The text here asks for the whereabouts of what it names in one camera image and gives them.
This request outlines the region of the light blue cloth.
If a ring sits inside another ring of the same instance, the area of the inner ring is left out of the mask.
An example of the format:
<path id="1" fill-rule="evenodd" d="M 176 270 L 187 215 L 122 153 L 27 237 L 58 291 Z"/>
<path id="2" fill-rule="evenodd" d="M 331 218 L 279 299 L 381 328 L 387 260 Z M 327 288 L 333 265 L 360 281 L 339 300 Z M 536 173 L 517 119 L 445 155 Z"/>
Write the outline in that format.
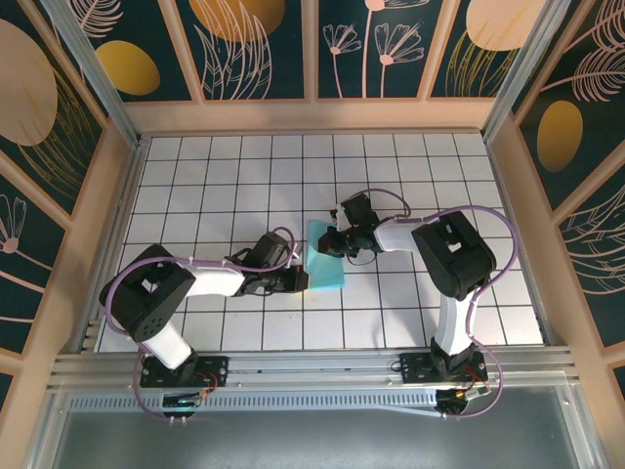
<path id="1" fill-rule="evenodd" d="M 345 286 L 345 270 L 342 258 L 318 251 L 318 242 L 334 225 L 320 220 L 307 223 L 307 253 L 305 271 L 309 275 L 309 289 L 342 288 Z"/>

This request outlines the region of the grey metal sheet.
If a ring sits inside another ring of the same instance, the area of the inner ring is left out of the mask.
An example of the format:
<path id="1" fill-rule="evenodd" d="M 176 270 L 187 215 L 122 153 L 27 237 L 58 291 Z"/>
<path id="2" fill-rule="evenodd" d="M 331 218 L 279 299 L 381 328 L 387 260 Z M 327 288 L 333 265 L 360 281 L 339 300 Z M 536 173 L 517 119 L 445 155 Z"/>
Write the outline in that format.
<path id="1" fill-rule="evenodd" d="M 169 425 L 123 395 L 48 402 L 27 469 L 609 469 L 564 386 L 512 387 L 470 419 L 383 409 L 230 410 Z"/>

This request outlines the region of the small circuit board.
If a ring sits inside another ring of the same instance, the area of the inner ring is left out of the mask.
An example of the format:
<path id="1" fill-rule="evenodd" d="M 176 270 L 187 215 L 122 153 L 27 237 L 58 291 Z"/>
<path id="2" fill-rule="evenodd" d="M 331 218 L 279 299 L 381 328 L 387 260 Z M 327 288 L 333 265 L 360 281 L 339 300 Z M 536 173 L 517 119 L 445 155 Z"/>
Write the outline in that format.
<path id="1" fill-rule="evenodd" d="M 437 405 L 466 405 L 469 401 L 486 396 L 490 393 L 487 387 L 471 389 L 436 390 Z"/>
<path id="2" fill-rule="evenodd" d="M 201 405 L 203 398 L 199 393 L 166 394 L 162 399 L 164 408 L 193 408 Z"/>

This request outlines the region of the framed leaf picture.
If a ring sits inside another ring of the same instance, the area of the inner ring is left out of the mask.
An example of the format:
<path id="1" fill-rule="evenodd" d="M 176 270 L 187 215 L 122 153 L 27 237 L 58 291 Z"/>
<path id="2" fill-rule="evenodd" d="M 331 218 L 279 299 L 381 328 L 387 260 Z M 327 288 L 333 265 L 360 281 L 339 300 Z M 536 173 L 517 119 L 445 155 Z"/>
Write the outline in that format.
<path id="1" fill-rule="evenodd" d="M 305 97 L 301 0 L 176 0 L 206 101 Z"/>

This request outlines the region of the aluminium front rail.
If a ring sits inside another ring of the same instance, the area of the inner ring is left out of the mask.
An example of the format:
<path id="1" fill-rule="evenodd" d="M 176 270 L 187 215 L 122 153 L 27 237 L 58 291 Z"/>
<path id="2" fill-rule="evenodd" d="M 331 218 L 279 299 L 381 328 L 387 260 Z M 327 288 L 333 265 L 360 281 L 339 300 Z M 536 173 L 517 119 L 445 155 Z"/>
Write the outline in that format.
<path id="1" fill-rule="evenodd" d="M 508 346 L 492 350 L 498 374 L 486 360 L 489 384 L 551 386 L 578 384 L 567 347 Z M 399 388 L 399 350 L 340 350 L 229 353 L 227 390 L 316 391 Z M 131 389 L 135 353 L 59 355 L 48 392 L 126 392 Z"/>

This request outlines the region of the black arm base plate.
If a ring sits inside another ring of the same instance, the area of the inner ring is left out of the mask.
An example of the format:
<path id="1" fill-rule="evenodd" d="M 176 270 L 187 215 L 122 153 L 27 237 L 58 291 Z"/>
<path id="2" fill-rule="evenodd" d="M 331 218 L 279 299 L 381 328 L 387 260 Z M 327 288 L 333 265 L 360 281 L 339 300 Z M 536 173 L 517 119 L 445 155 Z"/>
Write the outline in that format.
<path id="1" fill-rule="evenodd" d="M 225 356 L 192 356 L 175 369 L 167 368 L 156 357 L 142 361 L 140 387 L 144 389 L 225 387 L 229 358 Z"/>
<path id="2" fill-rule="evenodd" d="M 435 353 L 399 355 L 399 369 L 404 384 L 471 383 L 487 381 L 488 372 L 481 352 L 447 357 Z"/>

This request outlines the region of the pink flowers wall panel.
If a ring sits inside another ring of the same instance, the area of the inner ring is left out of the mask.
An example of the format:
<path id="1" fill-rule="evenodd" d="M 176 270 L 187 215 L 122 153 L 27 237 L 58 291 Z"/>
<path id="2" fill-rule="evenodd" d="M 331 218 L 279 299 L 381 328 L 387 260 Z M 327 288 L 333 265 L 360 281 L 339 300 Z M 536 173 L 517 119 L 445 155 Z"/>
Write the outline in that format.
<path id="1" fill-rule="evenodd" d="M 317 96 L 414 98 L 442 0 L 318 0 Z"/>

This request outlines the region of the fern leaf wall panel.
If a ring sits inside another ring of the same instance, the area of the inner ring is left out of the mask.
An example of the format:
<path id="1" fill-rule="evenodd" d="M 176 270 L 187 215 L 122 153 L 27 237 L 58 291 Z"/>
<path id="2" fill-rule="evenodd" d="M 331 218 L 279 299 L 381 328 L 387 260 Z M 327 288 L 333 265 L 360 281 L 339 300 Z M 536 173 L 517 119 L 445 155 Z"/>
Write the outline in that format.
<path id="1" fill-rule="evenodd" d="M 553 209 L 625 140 L 625 0 L 595 0 L 520 130 Z"/>

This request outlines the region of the aluminium frame post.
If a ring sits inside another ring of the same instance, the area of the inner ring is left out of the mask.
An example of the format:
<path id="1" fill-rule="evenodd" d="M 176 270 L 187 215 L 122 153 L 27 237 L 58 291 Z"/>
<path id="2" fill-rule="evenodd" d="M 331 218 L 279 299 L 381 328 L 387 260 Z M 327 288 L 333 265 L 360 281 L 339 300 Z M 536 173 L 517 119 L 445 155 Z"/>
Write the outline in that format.
<path id="1" fill-rule="evenodd" d="M 96 54 L 92 39 L 104 39 L 123 17 L 121 0 L 38 0 L 86 79 L 131 149 L 139 134 Z"/>
<path id="2" fill-rule="evenodd" d="M 497 136 L 523 86 L 544 55 L 565 17 L 569 4 L 570 0 L 547 0 L 540 10 L 536 22 L 504 78 L 481 129 L 482 140 L 487 147 Z"/>

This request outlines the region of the leaf outline wall panel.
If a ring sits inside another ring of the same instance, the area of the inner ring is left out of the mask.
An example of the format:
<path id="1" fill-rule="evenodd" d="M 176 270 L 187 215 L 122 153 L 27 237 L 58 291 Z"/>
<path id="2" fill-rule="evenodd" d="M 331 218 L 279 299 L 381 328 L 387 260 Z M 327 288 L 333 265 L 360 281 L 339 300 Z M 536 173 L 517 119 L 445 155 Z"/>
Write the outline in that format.
<path id="1" fill-rule="evenodd" d="M 625 178 L 610 178 L 560 224 L 604 347 L 625 341 Z"/>

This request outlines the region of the single flower wall panel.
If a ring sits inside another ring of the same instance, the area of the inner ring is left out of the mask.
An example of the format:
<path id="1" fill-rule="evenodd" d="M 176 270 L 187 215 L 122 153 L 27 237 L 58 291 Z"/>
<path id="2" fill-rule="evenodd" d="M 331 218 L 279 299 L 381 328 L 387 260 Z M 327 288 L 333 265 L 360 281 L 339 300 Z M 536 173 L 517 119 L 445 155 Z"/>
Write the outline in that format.
<path id="1" fill-rule="evenodd" d="M 22 354 L 64 229 L 0 175 L 0 350 Z"/>

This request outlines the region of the yellow oval wall panel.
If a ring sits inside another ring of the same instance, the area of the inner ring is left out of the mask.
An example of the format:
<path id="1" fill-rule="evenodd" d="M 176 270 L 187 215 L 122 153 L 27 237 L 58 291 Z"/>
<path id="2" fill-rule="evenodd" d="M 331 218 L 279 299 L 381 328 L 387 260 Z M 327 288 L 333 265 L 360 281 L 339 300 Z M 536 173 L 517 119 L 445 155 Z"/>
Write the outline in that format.
<path id="1" fill-rule="evenodd" d="M 191 99 L 158 0 L 66 0 L 126 103 Z"/>

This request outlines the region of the small pale disc wall panel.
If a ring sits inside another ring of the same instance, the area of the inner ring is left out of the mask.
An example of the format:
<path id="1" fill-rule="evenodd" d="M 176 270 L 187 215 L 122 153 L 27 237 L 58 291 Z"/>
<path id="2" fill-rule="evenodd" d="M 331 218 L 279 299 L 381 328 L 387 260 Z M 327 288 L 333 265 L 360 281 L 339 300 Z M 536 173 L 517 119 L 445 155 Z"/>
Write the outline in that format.
<path id="1" fill-rule="evenodd" d="M 546 0 L 459 0 L 432 98 L 493 99 Z"/>

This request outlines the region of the large pale disc wall panel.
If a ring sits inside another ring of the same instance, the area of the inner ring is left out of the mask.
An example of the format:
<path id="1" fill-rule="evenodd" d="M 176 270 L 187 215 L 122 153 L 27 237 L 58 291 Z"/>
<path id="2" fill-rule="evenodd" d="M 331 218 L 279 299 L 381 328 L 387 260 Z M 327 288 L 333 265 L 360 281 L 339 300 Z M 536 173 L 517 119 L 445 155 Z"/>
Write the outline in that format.
<path id="1" fill-rule="evenodd" d="M 71 214 L 102 126 L 17 0 L 0 0 L 0 151 Z"/>

